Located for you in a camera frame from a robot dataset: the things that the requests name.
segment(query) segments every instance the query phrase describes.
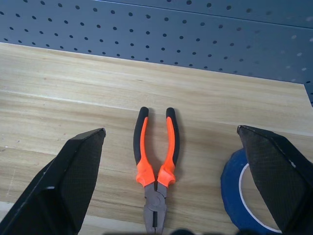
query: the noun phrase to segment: orange handle grip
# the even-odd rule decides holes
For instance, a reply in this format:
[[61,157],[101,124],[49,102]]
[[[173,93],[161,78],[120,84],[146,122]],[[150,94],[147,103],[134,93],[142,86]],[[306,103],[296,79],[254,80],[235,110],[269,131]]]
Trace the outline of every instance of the orange handle grip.
[[157,181],[168,187],[176,181],[174,170],[179,155],[179,129],[175,110],[173,108],[168,108],[166,110],[166,125],[169,146],[166,160],[160,168]]
[[142,107],[139,111],[135,131],[134,131],[134,156],[137,164],[138,174],[136,180],[142,186],[147,186],[155,181],[152,166],[150,165],[145,150],[145,134],[148,125],[149,110]]

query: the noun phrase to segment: wood grain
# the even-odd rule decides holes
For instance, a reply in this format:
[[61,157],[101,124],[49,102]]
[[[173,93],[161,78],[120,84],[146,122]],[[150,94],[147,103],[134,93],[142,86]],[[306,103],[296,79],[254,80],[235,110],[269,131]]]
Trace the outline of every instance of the wood grain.
[[[66,140],[105,127],[81,234],[144,231],[132,146],[141,106],[150,108],[146,148],[155,172],[167,151],[165,110],[178,114],[178,181],[169,189],[165,233],[236,231],[224,211],[220,175],[242,147],[237,125],[283,134],[307,157],[312,150],[313,112],[303,85],[0,44],[0,201],[14,203]],[[275,226],[249,174],[243,191],[251,210]],[[7,210],[0,203],[0,212]]]

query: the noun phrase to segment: black handle grip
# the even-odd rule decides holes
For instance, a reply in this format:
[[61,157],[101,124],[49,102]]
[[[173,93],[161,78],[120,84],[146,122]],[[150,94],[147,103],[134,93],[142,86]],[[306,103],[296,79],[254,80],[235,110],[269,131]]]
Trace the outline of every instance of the black handle grip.
[[146,128],[144,126],[145,119],[148,117],[149,109],[147,107],[142,107],[139,111],[138,119],[136,122],[135,130],[134,130],[134,140],[133,140],[133,148],[134,148],[134,156],[136,165],[141,160],[141,152],[140,152],[140,142],[141,142],[141,132],[142,128]]
[[176,120],[176,114],[175,110],[173,108],[168,108],[166,110],[166,118],[170,117],[173,123],[173,128],[174,128],[174,134],[175,134],[175,149],[173,153],[173,163],[176,165],[178,155],[179,155],[179,146],[180,146],[180,139],[179,139],[179,129],[178,129],[178,124]]

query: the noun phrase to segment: blue tape roll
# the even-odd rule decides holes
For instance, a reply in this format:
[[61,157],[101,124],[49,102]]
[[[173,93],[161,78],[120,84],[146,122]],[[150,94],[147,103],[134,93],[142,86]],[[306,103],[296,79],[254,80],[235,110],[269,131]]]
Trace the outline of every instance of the blue tape roll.
[[247,207],[241,192],[241,180],[249,166],[244,149],[231,156],[221,175],[222,199],[225,210],[238,229],[251,229],[260,234],[281,234],[258,220]]

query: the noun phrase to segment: gray metal panel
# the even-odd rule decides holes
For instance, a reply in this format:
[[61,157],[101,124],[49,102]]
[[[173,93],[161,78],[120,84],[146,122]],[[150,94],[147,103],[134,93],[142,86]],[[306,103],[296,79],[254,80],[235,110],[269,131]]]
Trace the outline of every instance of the gray metal panel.
[[[180,6],[179,1],[170,3]],[[3,0],[0,41],[313,82],[313,29],[156,7],[91,0]]]
[[276,24],[313,28],[313,1],[286,0],[111,0]]

